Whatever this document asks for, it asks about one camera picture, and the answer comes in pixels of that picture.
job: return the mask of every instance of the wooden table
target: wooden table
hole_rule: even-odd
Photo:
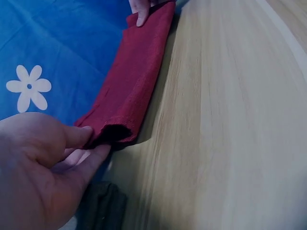
[[[106,176],[123,229],[306,229],[306,52],[307,0],[190,0]]]

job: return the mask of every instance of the flower pattern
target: flower pattern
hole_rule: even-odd
[[[29,75],[26,68],[19,65],[16,68],[16,73],[19,80],[7,82],[6,88],[11,92],[20,93],[17,102],[18,112],[26,112],[29,109],[31,100],[37,108],[46,110],[48,103],[41,92],[50,91],[51,83],[47,79],[39,79],[42,74],[41,66],[34,66]]]

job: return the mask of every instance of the red cloth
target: red cloth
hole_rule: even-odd
[[[127,18],[115,61],[93,108],[76,126],[91,126],[92,145],[101,142],[130,142],[140,130],[162,62],[165,43],[174,16],[175,2],[151,8],[141,28],[137,14]]]

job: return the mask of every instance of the hand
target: hand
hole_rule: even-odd
[[[0,121],[0,229],[57,230],[73,216],[110,150],[74,151],[91,134],[40,113]]]
[[[158,3],[158,0],[129,0],[132,13],[139,13],[136,26],[144,25],[149,15],[149,8]]]

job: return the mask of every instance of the blue bedsheet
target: blue bedsheet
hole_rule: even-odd
[[[92,106],[131,14],[128,0],[0,0],[0,119],[72,125]]]

